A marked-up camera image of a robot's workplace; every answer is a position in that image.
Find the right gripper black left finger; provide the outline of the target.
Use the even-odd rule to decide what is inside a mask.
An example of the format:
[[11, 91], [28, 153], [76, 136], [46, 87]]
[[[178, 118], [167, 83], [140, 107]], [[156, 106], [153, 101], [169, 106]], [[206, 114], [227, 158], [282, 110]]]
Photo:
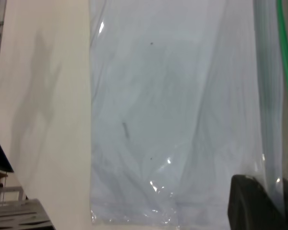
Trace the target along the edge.
[[228, 220], [232, 230], [285, 230], [286, 221], [253, 177], [231, 178]]

